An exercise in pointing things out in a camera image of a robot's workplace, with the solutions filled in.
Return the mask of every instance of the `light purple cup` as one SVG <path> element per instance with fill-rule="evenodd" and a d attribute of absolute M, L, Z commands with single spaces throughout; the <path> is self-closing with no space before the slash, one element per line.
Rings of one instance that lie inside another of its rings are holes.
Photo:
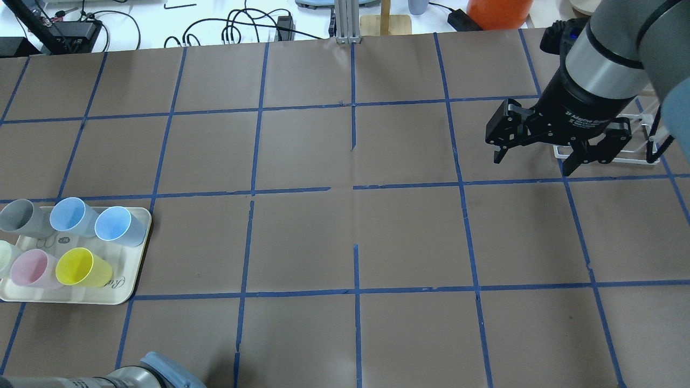
<path fill-rule="evenodd" d="M 10 279 L 17 286 L 38 289 L 59 289 L 63 285 L 57 281 L 55 267 L 57 258 L 40 249 L 22 253 L 10 269 Z"/>

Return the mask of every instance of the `wooden stick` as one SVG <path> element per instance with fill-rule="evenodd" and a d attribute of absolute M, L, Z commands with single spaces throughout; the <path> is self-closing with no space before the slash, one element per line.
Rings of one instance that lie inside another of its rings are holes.
<path fill-rule="evenodd" d="M 381 31 L 380 35 L 388 35 L 388 22 L 391 20 L 391 0 L 381 0 Z"/>

